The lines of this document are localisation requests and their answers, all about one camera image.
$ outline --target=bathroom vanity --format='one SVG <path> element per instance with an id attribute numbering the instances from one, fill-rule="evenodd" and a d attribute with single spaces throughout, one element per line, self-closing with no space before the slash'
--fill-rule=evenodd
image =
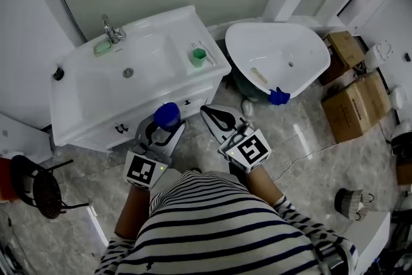
<path id="1" fill-rule="evenodd" d="M 51 79 L 51 123 L 56 146 L 73 144 L 108 152 L 135 137 L 141 120 L 162 104 L 175 102 L 182 118 L 211 103 L 230 72 L 193 6 L 123 26 L 126 38 L 95 56 L 107 35 L 83 44 L 55 63 L 64 71 Z M 209 60 L 191 63 L 194 48 Z"/>

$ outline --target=forearm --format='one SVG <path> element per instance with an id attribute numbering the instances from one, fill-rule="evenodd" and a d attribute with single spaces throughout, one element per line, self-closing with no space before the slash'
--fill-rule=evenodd
<path id="1" fill-rule="evenodd" d="M 150 192 L 132 186 L 115 229 L 115 234 L 135 240 L 149 218 Z"/>
<path id="2" fill-rule="evenodd" d="M 283 196 L 262 165 L 248 173 L 246 179 L 250 193 L 260 197 L 270 206 Z"/>

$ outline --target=chair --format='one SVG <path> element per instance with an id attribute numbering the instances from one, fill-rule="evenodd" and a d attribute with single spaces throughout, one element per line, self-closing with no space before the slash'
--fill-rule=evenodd
<path id="1" fill-rule="evenodd" d="M 62 210 L 88 206 L 89 203 L 68 206 L 62 201 L 53 171 L 70 163 L 73 163 L 73 160 L 45 169 L 24 156 L 14 156 L 10 162 L 10 179 L 15 193 L 24 203 L 38 208 L 41 214 L 49 219 L 66 213 Z"/>

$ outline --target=faucet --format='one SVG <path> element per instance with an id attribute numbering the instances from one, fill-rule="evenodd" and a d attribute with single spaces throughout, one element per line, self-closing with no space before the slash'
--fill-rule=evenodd
<path id="1" fill-rule="evenodd" d="M 126 33 L 123 30 L 123 28 L 120 28 L 118 31 L 113 29 L 113 27 L 110 24 L 109 18 L 106 14 L 102 15 L 102 20 L 104 32 L 106 33 L 106 35 L 108 35 L 113 44 L 117 44 L 119 41 L 124 40 L 126 38 Z"/>

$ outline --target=white box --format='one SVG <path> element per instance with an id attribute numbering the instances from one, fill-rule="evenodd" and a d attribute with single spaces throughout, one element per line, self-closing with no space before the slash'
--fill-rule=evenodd
<path id="1" fill-rule="evenodd" d="M 168 167 L 166 164 L 128 151 L 123 179 L 139 188 L 151 190 Z"/>
<path id="2" fill-rule="evenodd" d="M 262 164 L 271 152 L 272 149 L 258 129 L 225 153 L 230 162 L 249 173 Z"/>

